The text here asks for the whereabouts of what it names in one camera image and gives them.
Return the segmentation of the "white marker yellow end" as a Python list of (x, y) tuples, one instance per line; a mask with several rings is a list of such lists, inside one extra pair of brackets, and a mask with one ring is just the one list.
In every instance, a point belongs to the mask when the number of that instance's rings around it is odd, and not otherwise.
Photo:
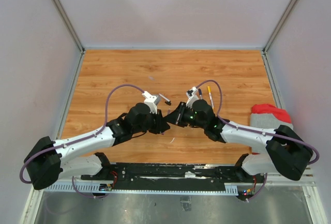
[(212, 93), (211, 92), (208, 92), (208, 95), (209, 95), (210, 104), (212, 106), (212, 109), (214, 109), (214, 101), (213, 101)]

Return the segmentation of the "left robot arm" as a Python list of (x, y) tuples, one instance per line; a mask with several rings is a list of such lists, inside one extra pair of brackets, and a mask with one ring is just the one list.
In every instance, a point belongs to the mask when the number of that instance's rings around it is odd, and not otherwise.
[(60, 179), (67, 162), (129, 141), (139, 132), (161, 134), (169, 129), (161, 110), (151, 113), (148, 105), (137, 103), (128, 113), (91, 132), (64, 140), (52, 141), (48, 136), (39, 139), (24, 159), (21, 171), (27, 170), (35, 190), (45, 189)]

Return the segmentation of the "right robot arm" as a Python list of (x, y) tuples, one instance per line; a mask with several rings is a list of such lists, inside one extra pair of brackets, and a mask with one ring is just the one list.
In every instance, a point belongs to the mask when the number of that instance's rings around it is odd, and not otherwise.
[(243, 144), (255, 150), (255, 154), (243, 155), (234, 170), (235, 178), (245, 183), (253, 175), (279, 173), (299, 181), (313, 155), (312, 147), (288, 126), (263, 129), (240, 125), (222, 119), (214, 113), (205, 100), (196, 100), (191, 106), (181, 102), (166, 116), (168, 123), (180, 127), (198, 127), (216, 142)]

